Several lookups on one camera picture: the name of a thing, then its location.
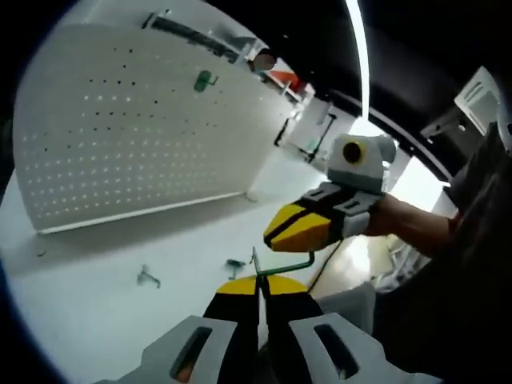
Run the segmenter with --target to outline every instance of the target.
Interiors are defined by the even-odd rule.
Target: black cable
[[[320,276],[322,276],[324,269],[326,268],[327,263],[329,262],[330,258],[333,257],[333,254],[336,253],[336,251],[339,249],[339,246],[342,244],[343,240],[340,240],[336,247],[333,249],[333,251],[330,253],[329,256],[327,256],[326,260],[322,264],[322,268],[320,268],[320,271],[317,273],[317,276],[314,278],[313,282],[307,289],[307,293],[310,293],[314,286],[317,284],[318,280],[320,279]]]

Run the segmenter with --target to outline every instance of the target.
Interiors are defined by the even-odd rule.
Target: gray sleeve
[[[448,195],[462,214],[476,199],[486,180],[494,172],[497,142],[498,128],[492,123],[478,151],[451,181]]]

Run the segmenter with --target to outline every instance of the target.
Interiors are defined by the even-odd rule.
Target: white tabletop
[[[201,315],[228,280],[228,258],[262,268],[306,260],[274,254],[262,233],[279,207],[325,176],[281,150],[272,153],[250,202],[226,198],[39,235],[28,219],[15,174],[0,207],[0,244],[10,291],[36,341],[71,382],[116,379],[140,363],[142,350],[190,314]],[[291,273],[307,284],[314,266]],[[139,286],[142,264],[162,282]],[[247,266],[239,276],[254,274]],[[260,335],[264,335],[264,325]]]

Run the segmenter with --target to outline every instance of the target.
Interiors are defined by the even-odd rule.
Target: white pegboard
[[[218,80],[198,93],[201,70]],[[291,110],[248,70],[171,34],[64,26],[16,99],[26,210],[48,230],[246,191]]]

